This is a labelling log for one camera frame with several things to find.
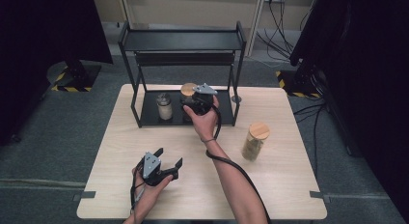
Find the glass jar with brown spice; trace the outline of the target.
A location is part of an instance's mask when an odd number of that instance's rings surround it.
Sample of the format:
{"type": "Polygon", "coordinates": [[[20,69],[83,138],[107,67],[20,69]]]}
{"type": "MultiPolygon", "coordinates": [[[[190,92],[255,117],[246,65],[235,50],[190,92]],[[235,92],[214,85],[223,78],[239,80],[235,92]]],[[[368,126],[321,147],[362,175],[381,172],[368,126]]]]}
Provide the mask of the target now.
{"type": "MultiPolygon", "coordinates": [[[[193,100],[193,95],[195,93],[195,91],[193,90],[194,87],[196,87],[195,83],[183,84],[180,88],[179,102],[181,102],[182,100],[185,100],[185,101],[190,100],[194,103],[194,100],[193,100]]],[[[187,115],[184,109],[182,109],[182,119],[185,123],[191,122],[191,118],[187,115]]]]}

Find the white post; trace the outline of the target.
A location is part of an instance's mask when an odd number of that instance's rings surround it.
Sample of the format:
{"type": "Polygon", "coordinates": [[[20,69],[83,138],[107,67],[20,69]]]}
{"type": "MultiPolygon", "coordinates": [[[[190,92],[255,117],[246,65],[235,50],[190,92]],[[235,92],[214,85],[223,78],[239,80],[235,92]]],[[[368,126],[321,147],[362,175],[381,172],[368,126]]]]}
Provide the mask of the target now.
{"type": "Polygon", "coordinates": [[[250,23],[249,32],[247,35],[247,44],[246,44],[246,49],[245,49],[245,55],[247,57],[251,56],[253,52],[257,30],[259,28],[259,21],[260,21],[262,10],[263,10],[263,4],[264,4],[264,0],[256,0],[254,2],[252,21],[250,23]]]}

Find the black metal shelf rack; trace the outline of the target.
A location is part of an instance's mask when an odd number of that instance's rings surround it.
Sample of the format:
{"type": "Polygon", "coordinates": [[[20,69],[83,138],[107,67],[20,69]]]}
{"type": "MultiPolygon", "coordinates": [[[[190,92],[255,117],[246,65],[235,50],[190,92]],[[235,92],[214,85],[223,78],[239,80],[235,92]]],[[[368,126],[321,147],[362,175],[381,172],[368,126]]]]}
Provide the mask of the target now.
{"type": "Polygon", "coordinates": [[[143,67],[170,66],[225,66],[229,69],[227,86],[218,91],[218,99],[225,104],[220,109],[222,123],[234,125],[239,103],[231,101],[238,96],[237,86],[243,63],[247,40],[240,23],[233,29],[149,29],[133,30],[128,23],[123,25],[118,45],[127,62],[127,55],[133,54],[137,69],[127,67],[133,96],[130,108],[136,124],[142,126],[186,126],[182,119],[179,103],[180,89],[149,89],[143,67]],[[162,120],[159,117],[155,99],[161,93],[171,97],[173,117],[162,120]]]}

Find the black curtain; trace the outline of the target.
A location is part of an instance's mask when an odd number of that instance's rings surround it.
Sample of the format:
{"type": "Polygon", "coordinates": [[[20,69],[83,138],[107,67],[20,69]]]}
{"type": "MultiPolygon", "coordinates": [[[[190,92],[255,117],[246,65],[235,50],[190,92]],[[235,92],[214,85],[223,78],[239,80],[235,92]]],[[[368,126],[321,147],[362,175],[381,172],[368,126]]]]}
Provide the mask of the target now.
{"type": "Polygon", "coordinates": [[[290,56],[320,71],[350,144],[409,224],[409,0],[316,0],[290,56]]]}
{"type": "Polygon", "coordinates": [[[0,0],[0,146],[11,141],[57,63],[111,64],[95,0],[0,0]]]}

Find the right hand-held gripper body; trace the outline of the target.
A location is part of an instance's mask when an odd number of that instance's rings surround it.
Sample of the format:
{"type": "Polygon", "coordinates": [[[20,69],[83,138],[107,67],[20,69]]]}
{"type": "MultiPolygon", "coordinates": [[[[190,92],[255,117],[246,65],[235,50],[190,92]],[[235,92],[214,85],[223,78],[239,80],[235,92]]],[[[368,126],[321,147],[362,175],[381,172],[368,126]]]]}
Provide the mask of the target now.
{"type": "Polygon", "coordinates": [[[193,88],[195,91],[193,95],[193,111],[197,115],[204,115],[206,114],[211,108],[214,103],[213,97],[218,94],[216,90],[208,86],[206,83],[203,85],[196,85],[193,88]]]}

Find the glass shaker with metal lid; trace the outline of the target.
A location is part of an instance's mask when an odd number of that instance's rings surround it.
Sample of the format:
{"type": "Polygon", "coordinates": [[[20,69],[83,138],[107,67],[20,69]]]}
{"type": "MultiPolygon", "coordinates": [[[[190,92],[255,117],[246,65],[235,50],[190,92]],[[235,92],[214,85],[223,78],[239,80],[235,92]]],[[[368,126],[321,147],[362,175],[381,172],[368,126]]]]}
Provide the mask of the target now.
{"type": "Polygon", "coordinates": [[[159,117],[162,120],[170,120],[173,117],[171,97],[167,93],[161,93],[156,98],[159,117]]]}

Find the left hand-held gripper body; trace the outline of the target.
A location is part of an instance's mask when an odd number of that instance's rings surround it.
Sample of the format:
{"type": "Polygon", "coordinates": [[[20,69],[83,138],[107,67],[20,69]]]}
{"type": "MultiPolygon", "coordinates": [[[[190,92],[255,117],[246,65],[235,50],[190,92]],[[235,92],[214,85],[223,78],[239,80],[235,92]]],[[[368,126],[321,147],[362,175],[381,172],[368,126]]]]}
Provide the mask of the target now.
{"type": "Polygon", "coordinates": [[[161,160],[150,152],[146,152],[141,160],[143,181],[150,186],[159,185],[170,174],[170,169],[161,170],[161,160]]]}

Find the striped stand base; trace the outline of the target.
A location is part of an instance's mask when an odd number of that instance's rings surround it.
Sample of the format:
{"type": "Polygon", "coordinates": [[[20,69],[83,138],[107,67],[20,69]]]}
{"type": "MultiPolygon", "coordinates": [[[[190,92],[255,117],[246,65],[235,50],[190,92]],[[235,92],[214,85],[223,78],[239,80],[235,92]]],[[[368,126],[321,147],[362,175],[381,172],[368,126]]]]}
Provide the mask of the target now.
{"type": "Polygon", "coordinates": [[[295,80],[295,71],[277,70],[276,76],[279,86],[291,97],[300,98],[320,98],[320,93],[315,88],[310,79],[304,82],[295,80]]]}
{"type": "Polygon", "coordinates": [[[101,65],[81,65],[80,69],[64,65],[52,83],[52,91],[60,92],[90,92],[101,70],[101,65]]]}

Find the person's right hand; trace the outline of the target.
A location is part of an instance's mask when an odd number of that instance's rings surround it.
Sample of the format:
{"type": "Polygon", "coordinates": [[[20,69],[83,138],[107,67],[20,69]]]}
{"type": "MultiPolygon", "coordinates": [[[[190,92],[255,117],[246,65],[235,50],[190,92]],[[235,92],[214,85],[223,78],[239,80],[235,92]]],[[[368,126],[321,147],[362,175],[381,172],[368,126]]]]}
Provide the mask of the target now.
{"type": "Polygon", "coordinates": [[[209,143],[214,139],[213,131],[218,122],[218,116],[214,109],[210,109],[206,114],[199,116],[190,107],[184,105],[184,111],[191,118],[195,131],[204,143],[209,143]]]}

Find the person's left hand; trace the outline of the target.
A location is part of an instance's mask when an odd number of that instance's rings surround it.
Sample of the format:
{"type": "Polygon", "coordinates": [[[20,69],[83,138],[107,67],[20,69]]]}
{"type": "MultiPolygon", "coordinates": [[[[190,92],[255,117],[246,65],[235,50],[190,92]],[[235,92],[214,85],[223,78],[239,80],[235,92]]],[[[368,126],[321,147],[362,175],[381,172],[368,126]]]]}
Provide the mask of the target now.
{"type": "Polygon", "coordinates": [[[168,176],[157,186],[150,186],[145,184],[137,169],[134,169],[132,173],[135,176],[134,198],[136,199],[136,205],[131,216],[138,219],[145,219],[155,206],[161,192],[173,180],[173,176],[168,176]]]}

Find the glass jar with green herbs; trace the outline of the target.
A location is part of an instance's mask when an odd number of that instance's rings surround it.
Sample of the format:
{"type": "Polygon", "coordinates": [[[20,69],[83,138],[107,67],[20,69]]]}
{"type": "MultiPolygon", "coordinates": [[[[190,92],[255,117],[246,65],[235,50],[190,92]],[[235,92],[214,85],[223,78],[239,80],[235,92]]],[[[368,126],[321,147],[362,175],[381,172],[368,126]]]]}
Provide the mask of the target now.
{"type": "Polygon", "coordinates": [[[262,122],[250,124],[246,140],[241,150],[242,156],[249,161],[255,161],[260,153],[264,141],[269,137],[269,126],[262,122]]]}

